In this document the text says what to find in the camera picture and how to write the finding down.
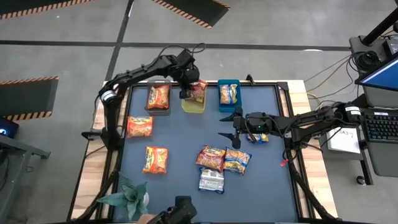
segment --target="plant leaf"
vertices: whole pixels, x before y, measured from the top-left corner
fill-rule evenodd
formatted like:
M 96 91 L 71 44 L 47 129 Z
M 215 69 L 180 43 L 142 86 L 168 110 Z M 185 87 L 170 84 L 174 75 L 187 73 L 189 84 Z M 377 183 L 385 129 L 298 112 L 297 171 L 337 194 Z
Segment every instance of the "plant leaf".
M 123 176 L 121 172 L 119 172 L 119 181 L 121 185 L 125 185 L 131 189 L 134 189 L 134 184 L 132 184 L 132 181 L 127 177 Z
M 137 209 L 137 202 L 138 200 L 136 200 L 135 202 L 128 202 L 127 203 L 127 211 L 129 213 L 129 220 L 132 220 L 132 217 L 134 216 L 136 209 Z
M 140 184 L 136 187 L 137 199 L 142 200 L 147 192 L 147 182 Z
M 140 200 L 140 201 L 139 201 L 139 204 L 138 204 L 138 211 L 139 211 L 141 214 L 148 214 L 148 209 L 147 209 L 147 207 L 144 205 L 144 201 L 143 201 L 143 200 Z
M 123 188 L 124 196 L 126 196 L 126 198 L 129 201 L 134 201 L 137 199 L 137 192 L 134 189 L 132 189 L 126 185 L 122 185 L 122 188 Z
M 111 195 L 101 197 L 97 200 L 99 203 L 105 203 L 112 206 L 125 207 L 127 205 L 127 198 L 124 193 L 119 192 Z

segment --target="food package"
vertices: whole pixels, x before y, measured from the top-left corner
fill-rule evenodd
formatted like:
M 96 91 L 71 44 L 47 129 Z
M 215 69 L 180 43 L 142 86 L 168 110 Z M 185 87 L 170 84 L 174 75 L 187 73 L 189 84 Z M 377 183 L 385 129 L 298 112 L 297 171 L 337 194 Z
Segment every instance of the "food package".
M 149 91 L 148 109 L 168 109 L 169 108 L 170 85 L 152 86 Z
M 186 98 L 186 100 L 195 100 L 199 103 L 203 103 L 205 101 L 205 91 L 206 91 L 207 82 L 199 80 L 191 84 L 191 90 L 189 90 L 190 97 Z
M 147 146 L 144 173 L 165 174 L 169 150 L 165 147 Z
M 218 194 L 224 193 L 224 174 L 204 167 L 199 168 L 200 180 L 199 190 L 214 191 Z
M 255 141 L 253 141 L 253 139 L 250 138 L 250 135 L 247 134 L 247 139 L 249 140 L 249 142 L 254 143 L 254 144 L 263 144 L 265 142 L 268 142 L 268 136 L 266 134 L 252 134 Z
M 222 172 L 224 168 L 224 158 L 224 149 L 218 149 L 208 145 L 204 145 L 203 149 L 198 154 L 195 164 Z
M 238 92 L 236 90 L 237 87 L 237 84 L 220 85 L 220 103 L 227 105 L 235 104 L 238 100 L 238 98 L 236 97 L 236 94 Z
M 153 117 L 133 117 L 127 120 L 127 138 L 152 135 Z
M 243 175 L 250 158 L 251 154 L 249 153 L 239 150 L 232 150 L 227 147 L 224 161 L 224 170 L 239 172 Z

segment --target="computer monitor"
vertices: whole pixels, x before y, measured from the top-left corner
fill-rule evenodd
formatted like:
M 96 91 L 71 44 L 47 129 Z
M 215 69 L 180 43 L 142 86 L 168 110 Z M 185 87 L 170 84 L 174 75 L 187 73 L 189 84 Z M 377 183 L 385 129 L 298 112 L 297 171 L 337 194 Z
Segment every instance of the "computer monitor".
M 398 91 L 398 53 L 385 60 L 373 71 L 361 75 L 355 84 Z

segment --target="red clip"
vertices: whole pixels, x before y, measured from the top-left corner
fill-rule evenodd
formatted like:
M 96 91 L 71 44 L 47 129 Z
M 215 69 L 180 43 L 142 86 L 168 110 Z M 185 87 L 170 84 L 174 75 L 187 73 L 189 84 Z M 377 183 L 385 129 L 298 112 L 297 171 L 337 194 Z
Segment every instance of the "red clip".
M 286 165 L 286 163 L 287 163 L 287 159 L 284 159 L 284 160 L 280 163 L 280 166 L 283 167 L 283 166 Z

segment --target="gray floor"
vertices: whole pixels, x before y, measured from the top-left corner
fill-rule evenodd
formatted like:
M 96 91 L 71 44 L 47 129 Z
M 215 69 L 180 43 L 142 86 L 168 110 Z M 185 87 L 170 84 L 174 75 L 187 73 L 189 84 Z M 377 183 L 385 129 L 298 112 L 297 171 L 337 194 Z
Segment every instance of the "gray floor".
M 393 0 L 222 0 L 231 10 L 206 30 L 150 0 L 135 0 L 125 42 L 206 42 L 348 46 L 348 38 L 367 34 L 395 7 Z M 0 21 L 0 40 L 115 42 L 128 0 L 97 0 L 31 16 Z M 149 63 L 157 48 L 122 48 L 114 73 Z M 47 161 L 33 160 L 11 218 L 28 223 L 66 219 L 86 147 L 80 136 L 91 126 L 93 100 L 108 69 L 113 47 L 0 45 L 0 82 L 59 75 L 53 116 L 21 121 L 19 139 L 52 151 Z M 170 49 L 167 54 L 176 54 Z M 305 80 L 349 52 L 300 50 L 216 50 L 195 55 L 201 77 Z M 306 82 L 320 83 L 331 70 Z M 349 70 L 353 77 L 357 75 Z M 313 93 L 322 96 L 349 83 L 345 68 Z M 356 98 L 354 86 L 331 100 Z M 398 220 L 398 179 L 377 177 L 374 186 L 357 185 L 359 162 L 326 160 L 333 196 L 341 218 L 395 223 Z

